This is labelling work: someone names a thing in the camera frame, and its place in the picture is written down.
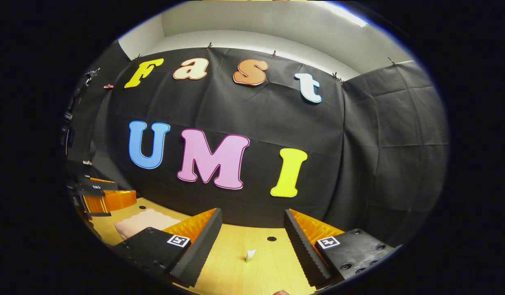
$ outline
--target letter u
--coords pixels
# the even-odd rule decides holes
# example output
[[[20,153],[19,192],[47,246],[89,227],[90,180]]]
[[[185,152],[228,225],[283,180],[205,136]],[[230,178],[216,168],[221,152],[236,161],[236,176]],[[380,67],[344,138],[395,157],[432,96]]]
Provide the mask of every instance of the letter u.
[[[141,138],[147,124],[142,121],[132,121],[129,124],[129,155],[132,162],[145,169],[154,169],[161,164],[163,159],[163,146],[165,144],[165,134],[171,127],[165,123],[154,123],[151,129],[154,131],[154,142],[152,144],[152,155],[145,157],[141,153]]]

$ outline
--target wooden table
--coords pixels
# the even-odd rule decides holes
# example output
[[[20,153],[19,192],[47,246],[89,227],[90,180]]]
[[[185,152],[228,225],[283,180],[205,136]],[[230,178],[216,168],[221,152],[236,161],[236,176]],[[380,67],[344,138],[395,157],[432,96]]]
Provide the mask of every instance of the wooden table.
[[[189,218],[138,198],[135,205],[113,211],[112,216],[93,217],[94,228],[104,243],[116,245],[123,241],[114,223],[143,211],[139,206],[178,220]],[[268,241],[267,237],[277,240]],[[254,249],[254,258],[245,263],[247,250]],[[223,224],[196,286],[188,290],[202,295],[272,295],[282,289],[290,295],[309,295],[316,291],[307,283],[285,229]]]

